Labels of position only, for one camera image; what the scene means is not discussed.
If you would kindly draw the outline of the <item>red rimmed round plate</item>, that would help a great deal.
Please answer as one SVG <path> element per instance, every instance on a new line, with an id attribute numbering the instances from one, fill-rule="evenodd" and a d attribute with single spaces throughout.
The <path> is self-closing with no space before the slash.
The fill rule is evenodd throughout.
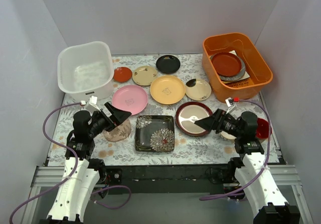
<path id="1" fill-rule="evenodd" d="M 205 136 L 209 132 L 195 124 L 195 121 L 211 116 L 213 112 L 205 104 L 195 101 L 180 105 L 176 111 L 177 127 L 186 135 L 192 137 Z"/>

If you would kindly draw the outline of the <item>large yellow round plate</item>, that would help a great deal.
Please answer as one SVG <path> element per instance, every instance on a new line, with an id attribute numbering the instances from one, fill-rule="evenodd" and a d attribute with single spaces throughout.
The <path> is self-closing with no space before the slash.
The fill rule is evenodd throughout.
<path id="1" fill-rule="evenodd" d="M 150 94 L 158 103 L 171 105 L 179 102 L 186 93 L 184 83 L 175 76 L 161 76 L 150 85 Z"/>

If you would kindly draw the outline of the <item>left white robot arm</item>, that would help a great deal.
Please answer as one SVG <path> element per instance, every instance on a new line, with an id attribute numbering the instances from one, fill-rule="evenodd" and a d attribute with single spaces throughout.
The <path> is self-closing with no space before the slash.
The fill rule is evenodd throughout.
<path id="1" fill-rule="evenodd" d="M 112 131 L 130 116 L 105 103 L 110 116 L 96 108 L 90 113 L 80 110 L 73 115 L 73 129 L 67 137 L 62 184 L 47 217 L 40 223 L 83 223 L 84 213 L 96 184 L 107 180 L 102 159 L 92 159 L 94 139 L 103 131 Z"/>

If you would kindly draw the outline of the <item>black square floral plate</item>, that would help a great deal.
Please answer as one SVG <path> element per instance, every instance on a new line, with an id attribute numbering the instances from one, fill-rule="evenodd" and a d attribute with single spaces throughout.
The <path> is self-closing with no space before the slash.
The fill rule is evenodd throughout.
<path id="1" fill-rule="evenodd" d="M 175 149 L 174 118 L 155 115 L 138 116 L 134 147 L 139 152 L 172 152 Z"/>

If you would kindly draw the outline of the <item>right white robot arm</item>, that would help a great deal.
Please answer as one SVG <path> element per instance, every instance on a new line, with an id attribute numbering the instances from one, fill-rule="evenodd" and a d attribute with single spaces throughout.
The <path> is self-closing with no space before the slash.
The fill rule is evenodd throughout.
<path id="1" fill-rule="evenodd" d="M 226 132 L 235 137 L 235 149 L 243 165 L 229 167 L 227 177 L 240 183 L 240 190 L 252 208 L 254 223 L 299 223 L 298 207 L 288 203 L 268 169 L 268 157 L 256 138 L 256 114 L 245 111 L 235 119 L 218 109 L 211 116 L 195 121 L 195 124 L 208 132 Z"/>

